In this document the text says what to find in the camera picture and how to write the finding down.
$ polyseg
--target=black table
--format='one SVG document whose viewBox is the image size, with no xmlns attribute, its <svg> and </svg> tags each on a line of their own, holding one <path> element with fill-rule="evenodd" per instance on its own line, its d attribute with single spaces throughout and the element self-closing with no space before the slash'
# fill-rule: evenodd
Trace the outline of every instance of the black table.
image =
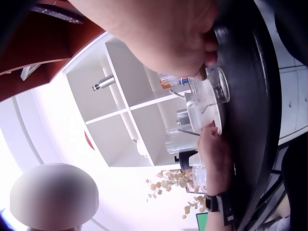
<svg viewBox="0 0 308 231">
<path fill-rule="evenodd" d="M 275 50 L 252 0 L 235 1 L 219 19 L 218 62 L 230 90 L 223 135 L 232 145 L 236 167 L 233 202 L 237 230 L 248 224 L 266 191 L 281 125 L 281 85 Z"/>
</svg>

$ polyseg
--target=white shelf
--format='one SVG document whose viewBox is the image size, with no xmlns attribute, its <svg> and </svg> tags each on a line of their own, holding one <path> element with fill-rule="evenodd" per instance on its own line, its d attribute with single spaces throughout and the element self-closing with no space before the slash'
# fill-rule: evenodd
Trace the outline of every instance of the white shelf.
<svg viewBox="0 0 308 231">
<path fill-rule="evenodd" d="M 178 127 L 185 101 L 163 89 L 158 74 L 145 67 L 119 39 L 107 34 L 98 47 L 67 68 L 67 78 L 80 113 L 109 167 L 174 165 L 164 141 L 166 129 Z M 115 84 L 92 90 L 112 72 Z M 189 85 L 172 88 L 181 95 Z M 145 158 L 134 140 L 145 148 Z"/>
<path fill-rule="evenodd" d="M 66 73 L 84 121 L 95 120 L 102 116 L 108 118 L 109 114 L 116 115 L 118 111 L 126 109 L 123 103 L 116 104 L 110 86 L 97 91 L 92 89 L 92 86 L 105 77 L 103 68 L 108 66 L 103 49 L 96 49 Z"/>
<path fill-rule="evenodd" d="M 176 98 L 132 111 L 154 165 L 175 164 L 174 155 L 170 155 L 165 147 L 166 129 L 180 128 L 176 123 L 176 111 L 184 108 L 185 101 Z"/>
<path fill-rule="evenodd" d="M 137 151 L 120 115 L 87 125 L 89 132 L 108 166 L 150 166 Z"/>
<path fill-rule="evenodd" d="M 115 112 L 109 113 L 107 115 L 102 115 L 102 116 L 97 117 L 95 119 L 86 121 L 85 123 L 88 125 L 88 124 L 91 124 L 91 123 L 94 123 L 94 122 L 97 122 L 97 121 L 100 121 L 100 120 L 103 120 L 103 119 L 107 119 L 107 118 L 112 117 L 112 116 L 116 116 L 116 115 L 122 114 L 124 112 L 127 112 L 126 108 L 122 109 L 122 110 L 119 110 L 119 111 L 115 111 Z"/>
</svg>

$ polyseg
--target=cabinet drawer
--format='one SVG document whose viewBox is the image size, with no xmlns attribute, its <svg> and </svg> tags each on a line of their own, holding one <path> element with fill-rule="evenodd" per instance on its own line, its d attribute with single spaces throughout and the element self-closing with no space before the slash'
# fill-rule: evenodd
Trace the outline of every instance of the cabinet drawer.
<svg viewBox="0 0 308 231">
<path fill-rule="evenodd" d="M 298 109 L 298 84 L 296 71 L 281 73 L 282 116 L 280 138 L 295 132 Z"/>
<path fill-rule="evenodd" d="M 298 78 L 298 114 L 296 130 L 307 126 L 307 69 L 297 71 Z"/>
</svg>

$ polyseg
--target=black watch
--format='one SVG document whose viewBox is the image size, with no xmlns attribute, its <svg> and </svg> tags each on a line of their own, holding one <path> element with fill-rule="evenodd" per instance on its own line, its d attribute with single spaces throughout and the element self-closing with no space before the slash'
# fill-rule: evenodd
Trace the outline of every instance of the black watch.
<svg viewBox="0 0 308 231">
<path fill-rule="evenodd" d="M 222 214 L 225 226 L 236 222 L 235 213 L 229 199 L 229 190 L 216 196 L 206 196 L 205 205 L 209 212 L 220 212 Z"/>
</svg>

